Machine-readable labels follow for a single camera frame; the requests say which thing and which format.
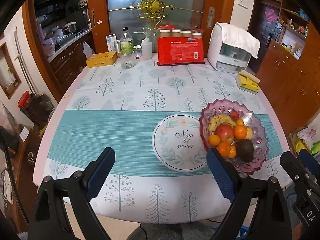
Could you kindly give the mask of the dark avocado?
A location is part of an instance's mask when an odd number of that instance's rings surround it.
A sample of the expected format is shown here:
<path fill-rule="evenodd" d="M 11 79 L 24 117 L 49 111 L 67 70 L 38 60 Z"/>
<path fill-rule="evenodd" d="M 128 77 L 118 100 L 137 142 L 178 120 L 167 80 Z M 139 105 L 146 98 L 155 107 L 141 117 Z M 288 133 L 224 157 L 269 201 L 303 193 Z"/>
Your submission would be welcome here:
<path fill-rule="evenodd" d="M 249 139 L 242 139 L 235 145 L 237 156 L 244 162 L 249 163 L 254 157 L 253 142 Z"/>

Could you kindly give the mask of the yellow spotted pear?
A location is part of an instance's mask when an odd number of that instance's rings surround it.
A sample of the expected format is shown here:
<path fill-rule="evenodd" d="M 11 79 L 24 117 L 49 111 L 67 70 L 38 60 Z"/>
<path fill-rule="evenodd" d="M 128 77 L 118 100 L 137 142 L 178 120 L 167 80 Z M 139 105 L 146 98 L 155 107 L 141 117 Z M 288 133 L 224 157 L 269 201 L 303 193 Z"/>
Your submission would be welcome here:
<path fill-rule="evenodd" d="M 247 134 L 246 134 L 246 139 L 248 140 L 252 140 L 253 138 L 253 131 L 250 127 L 246 126 L 246 129 L 247 129 Z"/>

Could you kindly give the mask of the small tangerine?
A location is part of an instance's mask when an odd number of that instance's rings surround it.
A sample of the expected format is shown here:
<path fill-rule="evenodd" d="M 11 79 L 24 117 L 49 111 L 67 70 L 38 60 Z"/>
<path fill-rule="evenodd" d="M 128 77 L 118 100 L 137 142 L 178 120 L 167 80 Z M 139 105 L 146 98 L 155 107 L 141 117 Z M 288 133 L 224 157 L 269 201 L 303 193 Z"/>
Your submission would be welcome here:
<path fill-rule="evenodd" d="M 228 154 L 228 158 L 232 159 L 236 157 L 236 146 L 235 145 L 231 145 L 229 147 L 229 154 Z"/>
<path fill-rule="evenodd" d="M 238 119 L 236 120 L 236 125 L 243 125 L 244 124 L 244 121 L 242 119 Z"/>

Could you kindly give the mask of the large orange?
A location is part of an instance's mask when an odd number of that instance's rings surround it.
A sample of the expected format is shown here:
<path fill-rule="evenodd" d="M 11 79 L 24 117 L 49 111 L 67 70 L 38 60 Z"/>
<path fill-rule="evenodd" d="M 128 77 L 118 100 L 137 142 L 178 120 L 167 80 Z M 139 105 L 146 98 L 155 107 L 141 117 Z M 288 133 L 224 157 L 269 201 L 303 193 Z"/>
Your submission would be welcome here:
<path fill-rule="evenodd" d="M 234 138 L 235 140 L 242 140 L 245 139 L 247 134 L 246 126 L 244 125 L 237 125 L 234 128 Z"/>

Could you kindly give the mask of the small red plum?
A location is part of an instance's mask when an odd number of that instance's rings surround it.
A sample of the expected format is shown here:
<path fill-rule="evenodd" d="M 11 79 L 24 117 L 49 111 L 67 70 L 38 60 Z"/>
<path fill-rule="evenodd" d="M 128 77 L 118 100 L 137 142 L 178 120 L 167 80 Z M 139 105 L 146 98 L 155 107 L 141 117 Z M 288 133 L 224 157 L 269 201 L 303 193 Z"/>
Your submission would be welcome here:
<path fill-rule="evenodd" d="M 238 120 L 239 119 L 239 113 L 237 111 L 231 111 L 230 117 L 232 120 Z"/>

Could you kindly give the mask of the red yellow apple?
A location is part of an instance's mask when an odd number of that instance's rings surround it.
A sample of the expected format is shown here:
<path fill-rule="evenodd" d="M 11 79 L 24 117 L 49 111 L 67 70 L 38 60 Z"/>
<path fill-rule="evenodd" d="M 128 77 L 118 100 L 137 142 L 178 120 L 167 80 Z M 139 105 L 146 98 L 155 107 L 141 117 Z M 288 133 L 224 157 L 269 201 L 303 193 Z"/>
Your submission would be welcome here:
<path fill-rule="evenodd" d="M 227 142 L 229 145 L 234 141 L 234 128 L 229 124 L 220 124 L 214 134 L 220 138 L 221 142 Z"/>

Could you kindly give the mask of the spotted yellow banana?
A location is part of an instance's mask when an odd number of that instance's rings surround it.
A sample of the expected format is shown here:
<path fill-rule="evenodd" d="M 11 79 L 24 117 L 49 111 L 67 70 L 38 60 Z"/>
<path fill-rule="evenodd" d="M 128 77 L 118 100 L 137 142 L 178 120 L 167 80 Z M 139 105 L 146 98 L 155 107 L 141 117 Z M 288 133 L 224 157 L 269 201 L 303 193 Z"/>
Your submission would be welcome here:
<path fill-rule="evenodd" d="M 231 127 L 236 126 L 236 122 L 234 120 L 232 120 L 230 116 L 227 116 L 224 114 L 216 115 L 210 119 L 209 124 L 208 124 L 208 130 L 210 132 L 210 135 L 214 134 L 216 129 L 221 124 L 228 124 Z"/>

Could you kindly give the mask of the cardboard box with bags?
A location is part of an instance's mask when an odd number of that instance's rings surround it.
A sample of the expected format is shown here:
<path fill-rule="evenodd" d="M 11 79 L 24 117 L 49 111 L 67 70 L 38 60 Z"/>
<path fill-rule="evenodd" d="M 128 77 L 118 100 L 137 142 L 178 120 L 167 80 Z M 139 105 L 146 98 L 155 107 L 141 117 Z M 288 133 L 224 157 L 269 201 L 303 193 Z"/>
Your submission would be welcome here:
<path fill-rule="evenodd" d="M 319 153 L 319 125 L 311 125 L 298 133 L 290 133 L 288 140 L 295 155 L 299 155 L 301 150 L 316 155 Z"/>

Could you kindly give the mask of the brown wooden cabinet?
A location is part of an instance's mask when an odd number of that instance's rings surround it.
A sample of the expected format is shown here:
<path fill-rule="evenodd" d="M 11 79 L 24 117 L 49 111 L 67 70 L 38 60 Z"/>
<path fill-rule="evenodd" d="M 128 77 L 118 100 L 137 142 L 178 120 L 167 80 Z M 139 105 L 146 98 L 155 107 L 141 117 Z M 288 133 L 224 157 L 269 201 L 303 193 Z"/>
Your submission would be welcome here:
<path fill-rule="evenodd" d="M 319 112 L 319 33 L 295 0 L 281 0 L 282 30 L 259 67 L 259 86 L 285 135 L 305 127 Z"/>

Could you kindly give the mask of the pink plastic fruit bowl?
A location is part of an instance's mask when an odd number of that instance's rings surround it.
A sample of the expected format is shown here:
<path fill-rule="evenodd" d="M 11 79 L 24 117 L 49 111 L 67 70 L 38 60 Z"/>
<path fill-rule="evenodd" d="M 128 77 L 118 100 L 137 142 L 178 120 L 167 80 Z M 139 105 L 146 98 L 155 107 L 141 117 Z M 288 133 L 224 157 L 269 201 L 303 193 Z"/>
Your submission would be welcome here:
<path fill-rule="evenodd" d="M 204 148 L 216 147 L 238 172 L 253 175 L 266 162 L 269 152 L 266 129 L 245 105 L 216 99 L 202 109 L 199 122 Z"/>

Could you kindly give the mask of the yellow tissue pack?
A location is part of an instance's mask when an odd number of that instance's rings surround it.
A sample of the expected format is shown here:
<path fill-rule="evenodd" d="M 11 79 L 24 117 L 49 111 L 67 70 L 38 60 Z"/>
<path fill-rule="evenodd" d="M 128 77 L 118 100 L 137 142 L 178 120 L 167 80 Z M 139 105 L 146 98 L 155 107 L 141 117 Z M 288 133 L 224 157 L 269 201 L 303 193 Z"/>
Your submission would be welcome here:
<path fill-rule="evenodd" d="M 238 72 L 236 77 L 238 88 L 252 94 L 257 94 L 259 92 L 259 82 L 260 80 L 256 76 L 245 70 Z"/>

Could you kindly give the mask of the tree pattern tablecloth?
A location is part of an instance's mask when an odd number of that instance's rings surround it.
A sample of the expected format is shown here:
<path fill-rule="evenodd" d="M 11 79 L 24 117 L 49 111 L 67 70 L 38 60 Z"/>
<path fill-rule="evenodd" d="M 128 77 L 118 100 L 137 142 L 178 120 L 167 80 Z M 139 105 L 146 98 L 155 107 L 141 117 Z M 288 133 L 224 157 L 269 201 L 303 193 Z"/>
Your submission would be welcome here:
<path fill-rule="evenodd" d="M 288 149 L 262 94 L 240 90 L 235 75 L 208 64 L 161 67 L 152 59 L 124 69 L 86 68 L 71 84 L 41 142 L 34 181 L 83 170 L 106 147 L 114 166 L 96 198 L 100 215 L 148 223 L 184 223 L 224 215 L 230 202 L 206 163 L 200 116 L 237 111 L 253 136 L 255 157 L 241 170 L 253 177 L 291 179 L 280 165 Z"/>

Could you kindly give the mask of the red snack package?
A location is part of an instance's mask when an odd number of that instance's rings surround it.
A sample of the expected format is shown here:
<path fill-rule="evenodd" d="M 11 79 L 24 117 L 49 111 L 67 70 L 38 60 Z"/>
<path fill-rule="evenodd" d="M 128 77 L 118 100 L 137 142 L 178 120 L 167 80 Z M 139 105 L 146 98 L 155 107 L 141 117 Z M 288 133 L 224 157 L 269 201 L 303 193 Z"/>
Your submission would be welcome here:
<path fill-rule="evenodd" d="M 160 37 L 157 54 L 159 66 L 204 63 L 202 38 Z"/>

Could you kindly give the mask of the green label bottle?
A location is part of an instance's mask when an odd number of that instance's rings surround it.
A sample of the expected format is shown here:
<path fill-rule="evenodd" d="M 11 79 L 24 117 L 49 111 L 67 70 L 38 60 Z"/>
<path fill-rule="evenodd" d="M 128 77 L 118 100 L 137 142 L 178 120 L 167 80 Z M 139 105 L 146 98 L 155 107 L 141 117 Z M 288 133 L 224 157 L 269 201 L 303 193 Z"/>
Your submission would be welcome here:
<path fill-rule="evenodd" d="M 133 38 L 128 27 L 123 28 L 123 35 L 120 39 L 121 52 L 123 55 L 130 55 L 133 51 Z"/>

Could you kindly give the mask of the white squeeze bottle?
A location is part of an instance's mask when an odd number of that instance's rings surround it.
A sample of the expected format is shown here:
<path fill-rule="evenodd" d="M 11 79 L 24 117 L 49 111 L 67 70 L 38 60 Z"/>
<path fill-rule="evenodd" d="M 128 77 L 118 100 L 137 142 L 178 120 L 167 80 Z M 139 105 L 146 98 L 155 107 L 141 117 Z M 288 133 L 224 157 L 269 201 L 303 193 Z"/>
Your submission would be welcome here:
<path fill-rule="evenodd" d="M 143 34 L 145 37 L 142 39 L 142 58 L 145 60 L 149 60 L 152 58 L 152 42 L 148 38 L 147 34 L 141 31 L 135 31 L 134 34 Z"/>

